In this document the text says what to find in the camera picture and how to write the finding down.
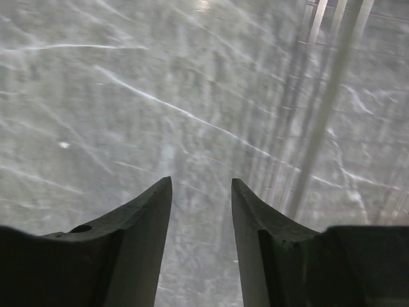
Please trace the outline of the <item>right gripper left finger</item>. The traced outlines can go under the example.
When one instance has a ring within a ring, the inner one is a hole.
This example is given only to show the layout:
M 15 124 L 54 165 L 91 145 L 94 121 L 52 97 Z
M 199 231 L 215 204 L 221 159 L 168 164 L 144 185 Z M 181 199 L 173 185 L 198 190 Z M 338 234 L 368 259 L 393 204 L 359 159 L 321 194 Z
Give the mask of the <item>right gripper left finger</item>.
M 2 306 L 153 306 L 172 204 L 170 177 L 64 233 L 1 227 Z

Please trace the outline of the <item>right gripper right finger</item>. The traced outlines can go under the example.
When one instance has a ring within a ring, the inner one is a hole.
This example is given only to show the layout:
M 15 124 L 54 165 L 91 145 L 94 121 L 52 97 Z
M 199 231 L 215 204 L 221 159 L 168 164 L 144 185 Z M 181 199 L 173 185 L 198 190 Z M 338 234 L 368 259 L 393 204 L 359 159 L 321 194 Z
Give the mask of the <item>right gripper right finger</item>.
M 407 306 L 408 228 L 316 232 L 275 210 L 240 179 L 231 206 L 245 306 Z

